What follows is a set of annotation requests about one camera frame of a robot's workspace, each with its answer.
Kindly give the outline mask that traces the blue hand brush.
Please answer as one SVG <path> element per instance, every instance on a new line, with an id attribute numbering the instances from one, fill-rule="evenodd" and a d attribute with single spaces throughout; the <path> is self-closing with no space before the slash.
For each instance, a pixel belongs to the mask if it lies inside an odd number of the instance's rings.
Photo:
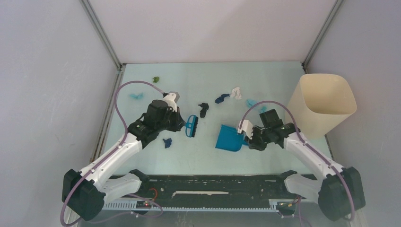
<path id="1" fill-rule="evenodd" d="M 188 117 L 187 122 L 185 124 L 185 135 L 188 138 L 194 138 L 196 135 L 196 130 L 198 126 L 199 118 L 198 116 L 192 114 Z"/>

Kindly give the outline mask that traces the blue dustpan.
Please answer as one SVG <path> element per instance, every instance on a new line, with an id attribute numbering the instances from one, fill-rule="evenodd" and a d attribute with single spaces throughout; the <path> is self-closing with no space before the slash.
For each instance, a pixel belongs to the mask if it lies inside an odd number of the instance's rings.
<path id="1" fill-rule="evenodd" d="M 239 151 L 243 146 L 248 146 L 244 135 L 238 134 L 237 129 L 228 125 L 221 125 L 215 148 L 231 152 Z"/>

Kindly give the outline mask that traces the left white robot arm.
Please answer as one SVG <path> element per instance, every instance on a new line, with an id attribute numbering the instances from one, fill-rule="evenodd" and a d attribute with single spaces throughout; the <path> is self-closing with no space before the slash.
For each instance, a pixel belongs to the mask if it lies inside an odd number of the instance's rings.
<path id="1" fill-rule="evenodd" d="M 149 183 L 145 174 L 135 169 L 118 179 L 110 177 L 129 158 L 143 150 L 154 141 L 162 131 L 180 131 L 185 121 L 180 115 L 180 108 L 173 98 L 164 97 L 153 100 L 142 116 L 124 125 L 123 136 L 97 160 L 80 171 L 69 170 L 63 179 L 61 223 L 64 212 L 70 208 L 85 221 L 96 217 L 105 204 L 124 195 L 134 193 L 144 197 L 149 192 Z"/>

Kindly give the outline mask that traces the blue paper scrap near left arm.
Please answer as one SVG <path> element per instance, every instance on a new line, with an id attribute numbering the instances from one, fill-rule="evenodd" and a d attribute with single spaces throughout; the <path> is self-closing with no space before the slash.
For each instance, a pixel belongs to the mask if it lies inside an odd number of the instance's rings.
<path id="1" fill-rule="evenodd" d="M 172 145 L 172 139 L 171 138 L 163 139 L 163 142 L 164 142 L 165 148 L 169 148 Z"/>

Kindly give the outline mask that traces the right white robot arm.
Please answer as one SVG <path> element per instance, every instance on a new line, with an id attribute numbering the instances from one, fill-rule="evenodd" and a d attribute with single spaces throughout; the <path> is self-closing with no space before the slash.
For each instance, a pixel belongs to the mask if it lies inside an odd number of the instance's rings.
<path id="1" fill-rule="evenodd" d="M 250 149 L 263 151 L 274 143 L 294 155 L 315 179 L 309 179 L 296 171 L 282 173 L 281 181 L 275 184 L 275 192 L 286 198 L 300 195 L 316 203 L 321 212 L 331 221 L 348 216 L 366 205 L 359 171 L 345 168 L 319 151 L 300 131 L 296 123 L 284 123 L 275 109 L 260 114 L 263 126 L 253 125 L 242 119 L 238 133 L 245 134 L 244 140 Z"/>

